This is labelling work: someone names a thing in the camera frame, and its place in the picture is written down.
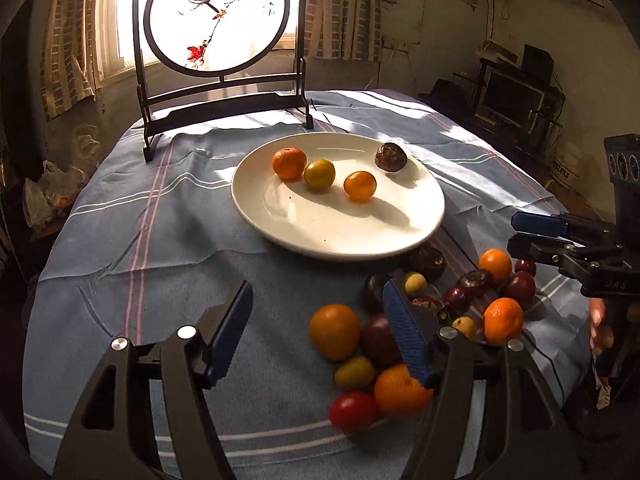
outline yellow fruit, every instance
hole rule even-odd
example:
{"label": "yellow fruit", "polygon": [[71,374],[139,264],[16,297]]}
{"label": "yellow fruit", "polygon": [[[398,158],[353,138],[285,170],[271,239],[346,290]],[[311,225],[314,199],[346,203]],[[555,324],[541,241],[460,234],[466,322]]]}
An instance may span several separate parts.
{"label": "yellow fruit", "polygon": [[358,347],[360,320],[346,305],[325,305],[309,320],[309,337],[324,357],[342,361],[351,357]]}
{"label": "yellow fruit", "polygon": [[305,168],[305,183],[309,189],[324,191],[331,187],[335,180],[335,167],[324,158],[313,161]]}
{"label": "yellow fruit", "polygon": [[476,324],[469,316],[459,317],[451,326],[459,332],[462,332],[468,339],[471,339],[471,341],[476,340]]}
{"label": "yellow fruit", "polygon": [[334,381],[338,388],[349,392],[364,388],[373,382],[375,377],[376,371],[371,361],[364,356],[358,356],[352,357],[335,371]]}
{"label": "yellow fruit", "polygon": [[409,272],[404,276],[403,285],[405,293],[409,296],[414,296],[427,286],[427,280],[419,272]]}

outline green fruit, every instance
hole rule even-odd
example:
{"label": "green fruit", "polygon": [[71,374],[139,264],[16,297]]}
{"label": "green fruit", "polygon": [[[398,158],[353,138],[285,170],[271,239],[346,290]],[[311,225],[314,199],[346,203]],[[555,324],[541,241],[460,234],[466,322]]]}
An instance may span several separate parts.
{"label": "green fruit", "polygon": [[335,385],[349,392],[359,390],[373,382],[376,371],[371,361],[364,356],[352,357],[335,371]]}
{"label": "green fruit", "polygon": [[419,272],[409,272],[404,277],[404,291],[408,296],[419,294],[426,286],[427,280]]}
{"label": "green fruit", "polygon": [[313,161],[305,168],[305,182],[309,189],[322,191],[329,189],[335,180],[335,167],[324,158]]}

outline finger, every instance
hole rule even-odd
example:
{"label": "finger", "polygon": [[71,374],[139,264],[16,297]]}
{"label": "finger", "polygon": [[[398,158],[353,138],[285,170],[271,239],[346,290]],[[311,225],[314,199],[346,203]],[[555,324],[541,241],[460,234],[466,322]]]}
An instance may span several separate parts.
{"label": "finger", "polygon": [[611,348],[613,346],[613,330],[608,326],[598,327],[592,339],[595,349]]}
{"label": "finger", "polygon": [[626,319],[629,323],[640,323],[640,303],[632,303],[626,311]]}
{"label": "finger", "polygon": [[589,316],[591,317],[591,322],[595,326],[602,323],[606,311],[607,307],[605,307],[604,301],[600,298],[591,298],[589,300]]}

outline wall outlet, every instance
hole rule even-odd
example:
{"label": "wall outlet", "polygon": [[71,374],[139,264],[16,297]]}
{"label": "wall outlet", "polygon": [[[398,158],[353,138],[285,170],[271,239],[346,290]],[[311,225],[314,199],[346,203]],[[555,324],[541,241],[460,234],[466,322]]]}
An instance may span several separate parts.
{"label": "wall outlet", "polygon": [[382,48],[390,48],[391,50],[406,52],[407,42],[402,38],[396,38],[395,36],[383,36]]}

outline metal screw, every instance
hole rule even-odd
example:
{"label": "metal screw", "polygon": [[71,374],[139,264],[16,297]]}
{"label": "metal screw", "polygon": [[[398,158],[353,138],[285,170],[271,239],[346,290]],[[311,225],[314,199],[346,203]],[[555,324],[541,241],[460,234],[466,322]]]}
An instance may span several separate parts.
{"label": "metal screw", "polygon": [[453,339],[458,335],[458,331],[450,326],[443,326],[440,329],[440,336],[444,339]]}
{"label": "metal screw", "polygon": [[519,339],[509,339],[507,341],[507,346],[514,352],[522,352],[524,350],[524,343]]}
{"label": "metal screw", "polygon": [[191,325],[185,325],[185,326],[181,326],[178,329],[178,337],[180,339],[191,339],[193,336],[196,335],[196,327],[191,326]]}
{"label": "metal screw", "polygon": [[111,341],[111,348],[114,350],[124,350],[129,342],[123,337],[119,337]]}

